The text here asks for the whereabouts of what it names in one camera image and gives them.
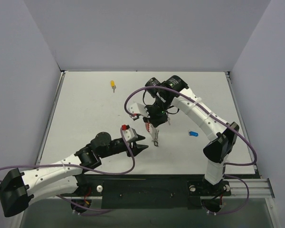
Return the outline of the metal key organiser red handle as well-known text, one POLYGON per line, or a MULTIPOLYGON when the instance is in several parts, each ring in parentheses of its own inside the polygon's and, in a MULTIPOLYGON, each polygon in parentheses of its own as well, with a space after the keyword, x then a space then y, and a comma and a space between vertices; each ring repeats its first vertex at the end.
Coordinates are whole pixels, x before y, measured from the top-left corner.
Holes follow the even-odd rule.
POLYGON ((159 130, 156 129, 151 123, 145 123, 145 128, 152 138, 153 145, 159 146, 159 130))

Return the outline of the key with blue tag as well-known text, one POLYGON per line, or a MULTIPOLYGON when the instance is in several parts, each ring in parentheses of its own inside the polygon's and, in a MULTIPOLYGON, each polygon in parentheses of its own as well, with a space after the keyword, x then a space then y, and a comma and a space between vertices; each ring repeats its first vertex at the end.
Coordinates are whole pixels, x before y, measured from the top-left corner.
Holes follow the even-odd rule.
POLYGON ((189 136, 193 136, 193 137, 198 137, 199 136, 199 134, 197 133, 197 132, 195 132, 195 131, 188 131, 188 134, 189 134, 189 136))

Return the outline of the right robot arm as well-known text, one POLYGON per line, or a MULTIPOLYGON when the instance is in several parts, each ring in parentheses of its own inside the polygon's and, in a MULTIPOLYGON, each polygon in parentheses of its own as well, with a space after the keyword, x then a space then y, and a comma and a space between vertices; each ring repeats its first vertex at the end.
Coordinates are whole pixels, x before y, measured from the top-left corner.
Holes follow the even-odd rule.
POLYGON ((143 121, 155 146, 158 146, 157 127, 168 122, 168 109, 172 107, 186 114, 209 139, 209 143, 203 149, 208 164, 202 187, 207 194, 214 194, 219 190, 219 183, 223 180, 224 163, 236 142, 239 125, 226 121, 220 124, 221 119, 204 105, 200 97, 195 96, 188 84, 179 76, 171 76, 163 82, 153 77, 145 86, 155 101, 146 105, 149 116, 143 118, 143 121))

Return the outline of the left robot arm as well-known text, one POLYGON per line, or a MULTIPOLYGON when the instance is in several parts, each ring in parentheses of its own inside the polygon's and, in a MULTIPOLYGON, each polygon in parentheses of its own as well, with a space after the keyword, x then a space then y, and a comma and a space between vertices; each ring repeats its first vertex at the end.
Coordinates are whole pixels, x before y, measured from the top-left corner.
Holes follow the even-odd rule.
POLYGON ((82 196, 87 193, 88 183, 82 180, 87 171, 96 170, 102 158, 125 152, 134 158, 147 145, 137 144, 145 137, 133 128, 121 130, 121 137, 112 139, 107 132, 98 133, 89 144, 70 156, 48 165, 33 166, 20 171, 11 167, 0 182, 0 202, 5 217, 12 217, 32 203, 60 194, 82 196))

